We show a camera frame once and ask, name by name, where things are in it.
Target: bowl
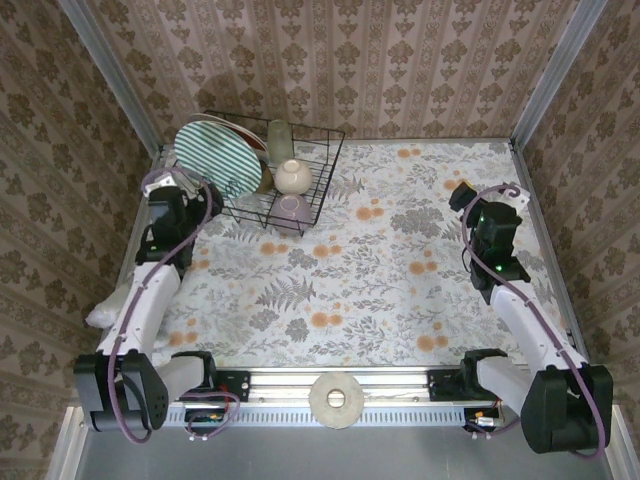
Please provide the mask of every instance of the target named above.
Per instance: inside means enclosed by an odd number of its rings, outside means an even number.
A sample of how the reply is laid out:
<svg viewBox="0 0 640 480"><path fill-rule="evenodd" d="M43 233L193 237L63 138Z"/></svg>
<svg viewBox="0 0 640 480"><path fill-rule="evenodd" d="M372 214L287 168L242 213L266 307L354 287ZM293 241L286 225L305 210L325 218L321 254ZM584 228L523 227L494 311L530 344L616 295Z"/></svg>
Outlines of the bowl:
<svg viewBox="0 0 640 480"><path fill-rule="evenodd" d="M312 182L311 170L300 160L285 160L276 170L275 184L281 193L301 195L311 188Z"/></svg>
<svg viewBox="0 0 640 480"><path fill-rule="evenodd" d="M267 164L260 160L260 168L262 169L262 178L256 193L269 193L273 188L273 175Z"/></svg>
<svg viewBox="0 0 640 480"><path fill-rule="evenodd" d="M270 215L271 223L280 233L299 234L311 226L308 225L311 223L311 207L300 195L283 195L276 198Z"/></svg>

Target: wallpaper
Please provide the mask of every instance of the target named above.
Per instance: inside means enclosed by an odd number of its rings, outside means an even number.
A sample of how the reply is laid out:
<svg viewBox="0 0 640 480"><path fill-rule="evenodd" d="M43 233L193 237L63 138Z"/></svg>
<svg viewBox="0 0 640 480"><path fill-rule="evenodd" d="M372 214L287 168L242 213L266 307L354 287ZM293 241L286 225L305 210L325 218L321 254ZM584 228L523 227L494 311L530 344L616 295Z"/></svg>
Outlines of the wallpaper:
<svg viewBox="0 0 640 480"><path fill-rule="evenodd" d="M590 354L640 451L640 2L610 0L525 149Z"/></svg>
<svg viewBox="0 0 640 480"><path fill-rule="evenodd" d="M0 478L43 478L146 151L55 2L0 2Z"/></svg>
<svg viewBox="0 0 640 480"><path fill-rule="evenodd" d="M296 158L326 155L320 145L296 148ZM492 347L524 363L465 271L459 214L448 204L463 179L478 189L517 181L506 141L345 145L318 224L302 238L215 218L198 237L153 363L195 348L231 367L456 365L465 351ZM522 216L517 255L560 324Z"/></svg>
<svg viewBox="0 0 640 480"><path fill-rule="evenodd" d="M90 0L165 142L214 108L351 138L511 135L575 0Z"/></svg>

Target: floral tablecloth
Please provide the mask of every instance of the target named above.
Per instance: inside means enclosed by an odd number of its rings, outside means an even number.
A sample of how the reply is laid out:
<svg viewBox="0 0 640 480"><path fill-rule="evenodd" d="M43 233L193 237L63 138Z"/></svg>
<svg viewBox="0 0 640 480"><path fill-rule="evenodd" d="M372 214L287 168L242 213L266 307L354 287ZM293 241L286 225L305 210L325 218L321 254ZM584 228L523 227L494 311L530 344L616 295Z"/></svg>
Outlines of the floral tablecloth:
<svg viewBox="0 0 640 480"><path fill-rule="evenodd" d="M447 203L463 179L478 189L517 181L506 142L346 144L320 220L303 238L216 217L196 242L154 363L204 349L236 367L457 364L486 347L523 363L463 267ZM522 216L517 255L561 323Z"/></svg>

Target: table surface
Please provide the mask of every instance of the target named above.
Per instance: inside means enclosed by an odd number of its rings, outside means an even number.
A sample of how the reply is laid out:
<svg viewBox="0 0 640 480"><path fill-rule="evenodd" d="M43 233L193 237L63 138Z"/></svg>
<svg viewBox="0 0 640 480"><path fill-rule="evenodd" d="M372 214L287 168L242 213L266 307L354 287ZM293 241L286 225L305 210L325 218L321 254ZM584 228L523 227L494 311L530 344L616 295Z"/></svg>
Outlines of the table surface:
<svg viewBox="0 0 640 480"><path fill-rule="evenodd" d="M465 272L459 214L448 206L462 180L517 182L508 144L345 144L319 222L302 238L216 217L197 239L153 362L198 349L227 367L452 365L495 347L524 363ZM521 216L516 254L563 329L528 211Z"/></svg>

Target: damask wallpaper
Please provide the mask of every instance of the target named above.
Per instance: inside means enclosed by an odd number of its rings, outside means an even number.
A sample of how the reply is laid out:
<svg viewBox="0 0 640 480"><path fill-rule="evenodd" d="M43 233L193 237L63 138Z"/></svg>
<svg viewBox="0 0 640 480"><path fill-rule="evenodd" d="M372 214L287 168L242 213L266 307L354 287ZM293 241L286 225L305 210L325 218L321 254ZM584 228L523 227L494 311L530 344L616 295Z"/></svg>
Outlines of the damask wallpaper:
<svg viewBox="0 0 640 480"><path fill-rule="evenodd" d="M0 478L43 478L146 151L55 2L0 2Z"/></svg>
<svg viewBox="0 0 640 480"><path fill-rule="evenodd" d="M640 2L610 0L525 158L593 359L640 450Z"/></svg>
<svg viewBox="0 0 640 480"><path fill-rule="evenodd" d="M576 0L90 0L158 134L206 108L509 137Z"/></svg>

